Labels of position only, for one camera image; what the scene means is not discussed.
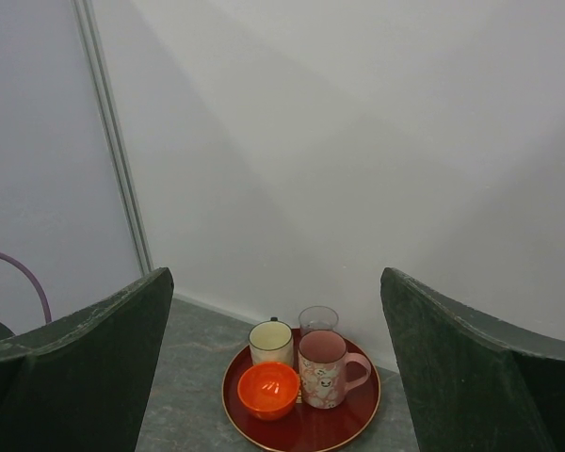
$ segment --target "metal wall trim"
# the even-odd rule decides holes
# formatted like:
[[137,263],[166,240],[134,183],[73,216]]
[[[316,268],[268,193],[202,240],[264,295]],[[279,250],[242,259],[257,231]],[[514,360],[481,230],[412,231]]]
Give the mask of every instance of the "metal wall trim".
[[153,269],[91,0],[72,0],[140,271]]

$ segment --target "red tray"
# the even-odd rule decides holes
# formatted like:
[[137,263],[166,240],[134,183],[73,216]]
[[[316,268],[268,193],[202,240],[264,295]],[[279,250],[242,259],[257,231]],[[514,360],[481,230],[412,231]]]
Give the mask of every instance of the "red tray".
[[[299,330],[293,329],[296,349],[295,369]],[[355,344],[347,340],[350,352],[363,353]],[[346,400],[336,408],[319,410],[308,404],[298,403],[295,409],[283,419],[264,422],[255,419],[245,410],[236,394],[236,385],[241,375],[251,366],[249,347],[243,348],[232,360],[226,370],[222,384],[222,403],[230,422],[249,441],[264,450],[273,452],[324,452],[338,450],[355,439],[370,424],[380,399],[380,380],[377,368],[373,365],[370,379],[362,386],[347,393]],[[363,375],[364,369],[350,363],[347,367],[348,379]]]

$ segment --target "pink mug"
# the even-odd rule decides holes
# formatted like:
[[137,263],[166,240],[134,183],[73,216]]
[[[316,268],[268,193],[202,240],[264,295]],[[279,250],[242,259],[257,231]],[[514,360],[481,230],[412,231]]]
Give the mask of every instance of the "pink mug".
[[[366,375],[347,381],[347,363],[358,363]],[[370,377],[372,367],[364,355],[348,353],[346,340],[334,331],[311,331],[299,342],[301,398],[314,408],[334,408],[346,394]]]

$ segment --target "orange bowl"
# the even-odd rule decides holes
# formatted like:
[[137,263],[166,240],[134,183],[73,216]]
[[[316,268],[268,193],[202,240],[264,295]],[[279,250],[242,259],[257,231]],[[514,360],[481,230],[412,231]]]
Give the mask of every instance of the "orange bowl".
[[241,403],[254,417],[276,421],[293,410],[299,393],[299,375],[283,363],[259,363],[238,381]]

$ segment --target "drinking glass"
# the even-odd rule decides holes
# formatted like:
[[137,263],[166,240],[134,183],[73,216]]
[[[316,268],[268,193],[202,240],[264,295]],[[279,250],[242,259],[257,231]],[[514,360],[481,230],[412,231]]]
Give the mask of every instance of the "drinking glass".
[[299,326],[303,337],[310,331],[332,331],[339,323],[339,315],[326,306],[312,306],[299,314]]

